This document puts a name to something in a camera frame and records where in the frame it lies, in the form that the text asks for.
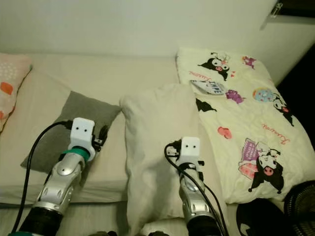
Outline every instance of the mattress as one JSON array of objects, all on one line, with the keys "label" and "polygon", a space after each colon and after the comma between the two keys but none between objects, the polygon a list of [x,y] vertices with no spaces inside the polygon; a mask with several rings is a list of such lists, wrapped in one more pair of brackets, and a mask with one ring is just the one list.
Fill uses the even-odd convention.
[{"label": "mattress", "polygon": [[[20,163],[38,134],[59,116],[71,90],[118,105],[121,96],[178,83],[173,58],[31,54],[33,70],[22,83],[15,111],[0,134],[0,203],[19,204],[25,178]],[[73,202],[126,200],[125,118],[114,120]],[[36,199],[46,174],[31,171],[26,204]]]}]

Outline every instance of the black wire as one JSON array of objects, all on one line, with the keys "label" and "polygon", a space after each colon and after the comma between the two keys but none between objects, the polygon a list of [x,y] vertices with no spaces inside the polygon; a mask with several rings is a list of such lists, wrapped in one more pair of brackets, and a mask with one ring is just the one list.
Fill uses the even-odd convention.
[{"label": "black wire", "polygon": [[21,199],[21,203],[20,203],[20,208],[19,208],[18,215],[16,216],[16,220],[15,220],[15,223],[14,223],[14,226],[13,226],[13,229],[12,229],[11,233],[15,233],[16,232],[16,230],[17,230],[17,228],[19,226],[21,217],[22,217],[22,213],[23,213],[23,209],[24,209],[24,205],[25,205],[25,200],[26,200],[26,194],[27,194],[27,190],[28,190],[29,178],[30,178],[31,161],[32,161],[32,157],[33,157],[35,148],[36,148],[39,140],[44,136],[44,134],[48,130],[50,130],[51,128],[53,128],[53,127],[55,127],[57,125],[60,125],[60,124],[66,125],[67,121],[59,121],[59,122],[56,122],[56,123],[53,123],[53,124],[49,125],[43,132],[40,133],[40,135],[37,137],[37,139],[35,140],[32,148],[31,148],[31,151],[30,151],[30,154],[29,154],[29,157],[28,157],[28,164],[27,164],[27,168],[26,168],[26,174],[25,174],[24,187],[23,187],[23,193],[22,193],[22,199]]},{"label": "black wire", "polygon": [[169,158],[169,156],[167,155],[167,151],[166,151],[168,147],[172,147],[172,144],[166,145],[166,147],[165,147],[165,149],[164,149],[164,155],[165,155],[166,160],[167,160],[178,172],[180,172],[181,174],[183,174],[183,175],[185,175],[186,177],[188,177],[188,178],[196,185],[196,187],[198,188],[198,190],[201,192],[203,198],[205,199],[207,205],[208,205],[209,208],[211,209],[211,211],[212,211],[214,217],[216,218],[221,233],[222,233],[223,235],[225,235],[225,236],[228,236],[228,231],[227,231],[227,229],[226,229],[226,225],[225,225],[225,221],[224,221],[224,216],[223,216],[223,213],[222,213],[220,204],[219,204],[219,202],[218,202],[218,200],[217,200],[217,197],[215,197],[215,199],[216,199],[216,202],[217,202],[217,204],[218,204],[218,208],[219,208],[219,210],[220,210],[221,219],[223,219],[222,224],[223,224],[224,230],[222,229],[222,226],[221,226],[221,223],[220,223],[219,217],[217,216],[216,211],[214,210],[214,208],[213,208],[213,206],[212,206],[212,204],[211,204],[209,198],[207,197],[207,195],[205,194],[205,192],[203,191],[203,189],[200,187],[200,185],[197,183],[197,181],[196,181],[193,177],[191,177],[186,171],[181,170],[181,169]]},{"label": "black wire", "polygon": [[227,233],[228,235],[228,232],[227,232],[227,228],[226,228],[226,224],[225,224],[225,220],[224,220],[224,216],[223,216],[223,213],[222,213],[222,210],[221,210],[221,206],[220,206],[220,203],[215,195],[215,193],[211,190],[211,188],[209,188],[206,184],[205,184],[205,187],[206,189],[209,190],[209,192],[212,194],[212,196],[214,197],[214,199],[216,200],[216,203],[218,205],[218,208],[219,208],[219,212],[220,212],[220,216],[221,216],[221,221],[222,221],[222,224],[223,224],[223,227],[224,227],[224,231]]}]

